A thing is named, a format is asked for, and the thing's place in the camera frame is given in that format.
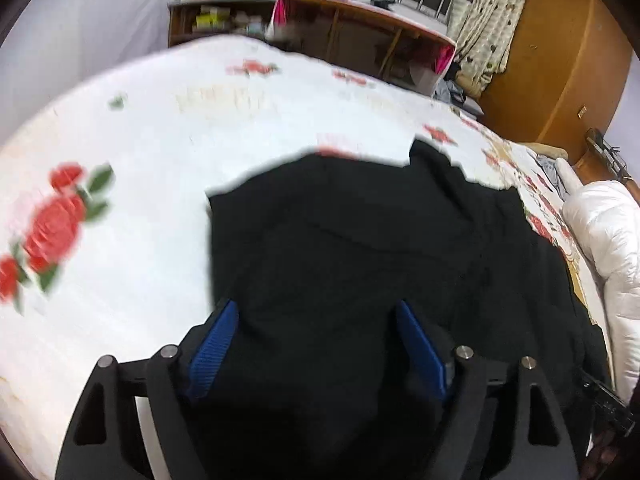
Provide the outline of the black large garment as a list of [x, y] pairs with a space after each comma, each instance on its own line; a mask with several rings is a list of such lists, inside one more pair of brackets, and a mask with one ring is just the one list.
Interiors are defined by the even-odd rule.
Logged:
[[406, 166], [308, 155], [210, 206], [214, 294], [239, 325], [184, 411], [208, 478], [422, 478], [437, 410], [401, 304], [484, 358], [535, 358], [585, 452], [579, 375], [608, 378], [603, 335], [513, 188], [471, 183], [416, 141]]

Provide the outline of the pile of clothes by curtain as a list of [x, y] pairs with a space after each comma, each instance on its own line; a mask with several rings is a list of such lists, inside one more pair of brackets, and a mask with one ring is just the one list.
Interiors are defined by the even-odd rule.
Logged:
[[472, 118], [485, 115], [480, 107], [481, 95], [482, 89], [462, 72], [461, 66], [456, 62], [450, 64], [447, 73], [436, 84], [433, 94], [436, 100], [460, 108]]

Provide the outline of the white rose print bedspread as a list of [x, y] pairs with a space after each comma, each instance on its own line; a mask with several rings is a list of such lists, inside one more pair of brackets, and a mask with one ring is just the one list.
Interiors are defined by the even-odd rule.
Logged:
[[198, 40], [93, 78], [52, 102], [1, 150], [1, 252], [24, 258], [66, 162], [92, 202], [67, 256], [28, 271], [1, 306], [1, 428], [50, 479], [84, 383], [104, 354], [143, 359], [212, 308], [207, 194], [319, 148], [402, 165], [415, 138], [465, 177], [516, 188], [554, 240], [578, 297], [606, 322], [599, 286], [524, 146], [451, 106], [257, 40]]

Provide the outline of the white puffy duvet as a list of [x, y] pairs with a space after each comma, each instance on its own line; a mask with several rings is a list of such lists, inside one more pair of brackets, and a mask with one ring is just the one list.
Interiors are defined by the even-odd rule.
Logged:
[[639, 205], [623, 183], [583, 184], [562, 158], [555, 167], [563, 218], [603, 285], [616, 390], [628, 402], [639, 380]]

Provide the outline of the grey cloth on bed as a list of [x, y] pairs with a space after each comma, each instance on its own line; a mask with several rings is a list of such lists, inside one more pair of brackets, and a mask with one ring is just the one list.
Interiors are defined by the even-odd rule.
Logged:
[[567, 191], [562, 172], [568, 167], [567, 160], [563, 157], [552, 158], [546, 154], [536, 154], [534, 159], [544, 173], [544, 182], [551, 184], [561, 200], [566, 200], [570, 193]]

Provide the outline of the beige pillow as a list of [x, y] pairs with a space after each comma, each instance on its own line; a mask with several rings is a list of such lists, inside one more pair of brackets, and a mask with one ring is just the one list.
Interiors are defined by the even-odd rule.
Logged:
[[522, 143], [524, 148], [528, 148], [534, 152], [537, 156], [546, 156], [551, 159], [564, 159], [568, 160], [568, 153], [564, 148], [557, 148], [556, 146], [542, 144], [542, 143]]

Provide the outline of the wooden bedside table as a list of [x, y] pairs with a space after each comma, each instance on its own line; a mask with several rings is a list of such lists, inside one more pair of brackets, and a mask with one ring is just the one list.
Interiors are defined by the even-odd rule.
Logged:
[[586, 151], [573, 166], [582, 184], [596, 181], [615, 180], [639, 200], [639, 185], [628, 171], [627, 163], [620, 156], [620, 148], [608, 143], [597, 128], [586, 133]]

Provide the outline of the wooden desk with red trim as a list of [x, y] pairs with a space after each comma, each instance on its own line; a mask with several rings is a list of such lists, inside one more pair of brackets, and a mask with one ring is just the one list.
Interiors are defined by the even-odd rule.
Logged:
[[447, 36], [352, 0], [277, 0], [269, 29], [279, 48], [431, 96], [456, 54]]

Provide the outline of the low wooden cluttered shelf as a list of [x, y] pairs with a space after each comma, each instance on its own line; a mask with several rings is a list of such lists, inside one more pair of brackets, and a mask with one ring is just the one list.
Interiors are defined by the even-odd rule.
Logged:
[[217, 35], [264, 40], [277, 0], [172, 0], [167, 47]]

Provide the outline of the patterned window curtain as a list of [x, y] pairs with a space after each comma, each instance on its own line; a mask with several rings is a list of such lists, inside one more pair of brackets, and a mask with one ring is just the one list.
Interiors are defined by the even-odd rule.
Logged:
[[511, 44], [526, 0], [454, 0], [448, 36], [457, 44], [454, 62], [481, 94], [508, 64]]

